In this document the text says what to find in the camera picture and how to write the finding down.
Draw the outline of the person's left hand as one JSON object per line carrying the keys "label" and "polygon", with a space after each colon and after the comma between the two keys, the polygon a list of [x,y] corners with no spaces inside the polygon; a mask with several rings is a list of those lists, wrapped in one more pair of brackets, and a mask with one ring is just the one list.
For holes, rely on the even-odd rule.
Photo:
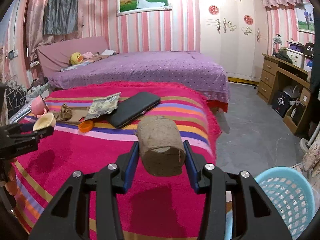
{"label": "person's left hand", "polygon": [[17,158],[1,160],[1,185],[4,185],[11,196],[17,194],[16,171],[13,166]]}

